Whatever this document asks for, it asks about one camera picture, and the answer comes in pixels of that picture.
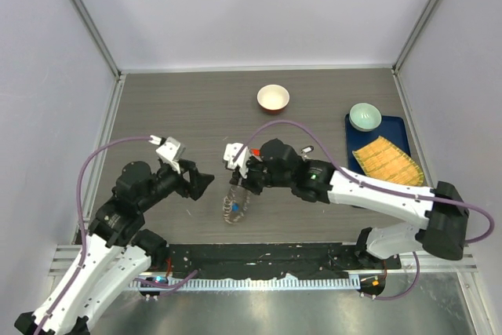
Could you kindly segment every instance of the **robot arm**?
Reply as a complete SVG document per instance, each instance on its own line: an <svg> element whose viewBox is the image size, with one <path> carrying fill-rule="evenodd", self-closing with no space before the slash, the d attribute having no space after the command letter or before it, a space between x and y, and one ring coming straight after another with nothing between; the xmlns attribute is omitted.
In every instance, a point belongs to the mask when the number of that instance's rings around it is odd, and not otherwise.
<svg viewBox="0 0 502 335"><path fill-rule="evenodd" d="M464 207L401 198L364 188L349 181L331 163L303 159L278 139L265 143L258 156L245 148L234 162L241 147L239 143L228 144L224 161L227 168L233 170L231 184L239 184L255 195L265 187L291 188L295 196L307 202L364 207L405 221L385 229L361 231L356 255L363 264L367 258L385 260L395 254L420 249L447 260L460 260L463 256L469 215ZM357 180L362 178L357 173L346 172ZM406 194L461 201L455 187L445 182L439 182L437 188L417 188L369 177L364 177L364 181Z"/></svg>
<svg viewBox="0 0 502 335"><path fill-rule="evenodd" d="M199 173L194 162L181 159L185 147L177 140L152 137L151 142L159 146L158 171L152 173L150 166L141 161L123 168L113 195L97 210L89 226L85 264L79 266L79 254L40 308L20 315L15 326L21 333L33 334L54 300L67 289L40 334L88 334L135 277L166 260L166 241L149 230L139 231L145 222L144 212L173 192L199 199L214 176ZM186 172L189 180L184 179ZM68 288L77 270L80 271Z"/></svg>

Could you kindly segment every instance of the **wall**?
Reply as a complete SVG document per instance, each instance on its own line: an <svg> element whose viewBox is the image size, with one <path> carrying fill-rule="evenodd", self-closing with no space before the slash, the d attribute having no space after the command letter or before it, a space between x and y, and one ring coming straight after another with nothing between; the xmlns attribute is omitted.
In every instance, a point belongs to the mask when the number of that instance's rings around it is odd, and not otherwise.
<svg viewBox="0 0 502 335"><path fill-rule="evenodd" d="M493 236L475 245L493 307L502 314L502 3L442 0L402 71L420 141L435 177L496 218ZM469 235L486 229L471 215Z"/></svg>
<svg viewBox="0 0 502 335"><path fill-rule="evenodd" d="M114 79L68 0L0 0L2 334L42 302Z"/></svg>
<svg viewBox="0 0 502 335"><path fill-rule="evenodd" d="M394 63L427 0L84 0L122 69Z"/></svg>

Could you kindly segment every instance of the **green bowl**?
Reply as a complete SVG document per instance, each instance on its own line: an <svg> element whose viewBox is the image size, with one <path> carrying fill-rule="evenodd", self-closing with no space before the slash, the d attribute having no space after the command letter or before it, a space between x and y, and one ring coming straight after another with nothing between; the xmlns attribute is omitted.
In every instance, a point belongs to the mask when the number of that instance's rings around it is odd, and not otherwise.
<svg viewBox="0 0 502 335"><path fill-rule="evenodd" d="M382 114L376 107L366 102L354 105L348 118L352 127L365 133L373 131L382 123Z"/></svg>

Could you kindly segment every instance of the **folded yellow cloth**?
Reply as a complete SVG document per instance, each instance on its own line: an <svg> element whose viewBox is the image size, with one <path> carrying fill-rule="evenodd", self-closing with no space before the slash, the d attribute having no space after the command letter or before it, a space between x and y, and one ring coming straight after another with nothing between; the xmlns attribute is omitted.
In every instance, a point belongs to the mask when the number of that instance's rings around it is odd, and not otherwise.
<svg viewBox="0 0 502 335"><path fill-rule="evenodd" d="M417 163L384 137L352 153L368 177L408 186L424 182L424 172Z"/></svg>

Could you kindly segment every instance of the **tray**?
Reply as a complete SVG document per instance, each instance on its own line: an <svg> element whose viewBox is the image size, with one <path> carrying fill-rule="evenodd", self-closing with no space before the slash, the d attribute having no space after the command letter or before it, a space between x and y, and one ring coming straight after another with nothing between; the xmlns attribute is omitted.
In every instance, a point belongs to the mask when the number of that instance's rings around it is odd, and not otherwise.
<svg viewBox="0 0 502 335"><path fill-rule="evenodd" d="M408 137L406 136L405 121L402 118L383 115L382 123L378 127L373 131L364 133L352 127L347 114L345 115L345 135L347 141L348 168L358 174L364 175L364 172L352 152L371 143L377 137L384 137L411 157Z"/></svg>

